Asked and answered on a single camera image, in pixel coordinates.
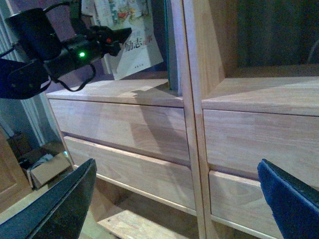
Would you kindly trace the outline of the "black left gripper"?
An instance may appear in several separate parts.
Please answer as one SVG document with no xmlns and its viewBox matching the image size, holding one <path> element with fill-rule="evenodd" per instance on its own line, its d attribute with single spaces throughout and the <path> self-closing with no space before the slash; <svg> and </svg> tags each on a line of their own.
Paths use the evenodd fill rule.
<svg viewBox="0 0 319 239">
<path fill-rule="evenodd" d="M 50 77 L 61 77 L 91 64 L 104 55 L 117 56 L 121 44 L 130 37 L 130 27 L 112 30 L 106 26 L 91 26 L 88 33 L 62 42 L 59 56 L 44 62 Z"/>
</svg>

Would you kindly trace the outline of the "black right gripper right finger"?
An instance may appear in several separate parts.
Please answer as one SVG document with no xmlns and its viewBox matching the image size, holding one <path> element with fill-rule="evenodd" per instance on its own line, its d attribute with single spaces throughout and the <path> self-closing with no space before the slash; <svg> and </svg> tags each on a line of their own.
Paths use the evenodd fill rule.
<svg viewBox="0 0 319 239">
<path fill-rule="evenodd" d="M 319 192 L 266 159 L 258 167 L 265 200 L 285 239 L 319 237 Z"/>
</svg>

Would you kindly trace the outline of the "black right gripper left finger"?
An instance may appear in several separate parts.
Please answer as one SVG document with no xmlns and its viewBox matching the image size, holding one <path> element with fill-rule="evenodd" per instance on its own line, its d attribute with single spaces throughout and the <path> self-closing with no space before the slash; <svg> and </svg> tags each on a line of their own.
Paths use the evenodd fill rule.
<svg viewBox="0 0 319 239">
<path fill-rule="evenodd" d="M 88 159 L 0 225 L 2 239 L 77 239 L 94 191 L 97 166 Z"/>
</svg>

